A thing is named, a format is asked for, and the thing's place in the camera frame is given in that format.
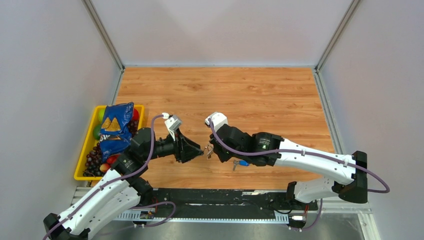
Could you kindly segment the silver wire keyring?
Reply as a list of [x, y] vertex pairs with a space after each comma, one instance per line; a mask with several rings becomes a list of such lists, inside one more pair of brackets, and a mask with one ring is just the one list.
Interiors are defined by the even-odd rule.
[[205, 156], [209, 160], [212, 158], [214, 153], [214, 146], [211, 143], [208, 143], [204, 148]]

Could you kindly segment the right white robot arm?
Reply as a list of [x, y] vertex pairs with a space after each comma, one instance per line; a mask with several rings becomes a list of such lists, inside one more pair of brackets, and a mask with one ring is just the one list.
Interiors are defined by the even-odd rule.
[[355, 204], [368, 201], [368, 156], [363, 151], [336, 154], [268, 132], [249, 135], [226, 123], [215, 126], [211, 120], [206, 125], [212, 131], [209, 142], [213, 152], [222, 163], [237, 158], [256, 167], [292, 167], [321, 175], [319, 179], [288, 184], [285, 201], [292, 209], [329, 197]]

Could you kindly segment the blue capped key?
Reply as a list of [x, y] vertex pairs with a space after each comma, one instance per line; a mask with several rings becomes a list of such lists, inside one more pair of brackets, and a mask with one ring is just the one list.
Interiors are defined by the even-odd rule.
[[248, 167], [249, 165], [250, 164], [248, 162], [246, 162], [245, 160], [236, 159], [236, 160], [233, 161], [232, 170], [235, 171], [238, 166]]

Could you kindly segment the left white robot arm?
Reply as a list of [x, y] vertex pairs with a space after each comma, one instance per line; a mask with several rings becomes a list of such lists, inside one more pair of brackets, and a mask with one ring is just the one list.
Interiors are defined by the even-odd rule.
[[105, 225], [126, 210], [153, 201], [153, 188], [141, 178], [148, 160], [174, 156], [186, 163], [204, 154], [200, 145], [180, 130], [155, 139], [149, 127], [141, 128], [103, 178], [89, 192], [60, 214], [50, 213], [43, 224], [45, 240], [91, 240]]

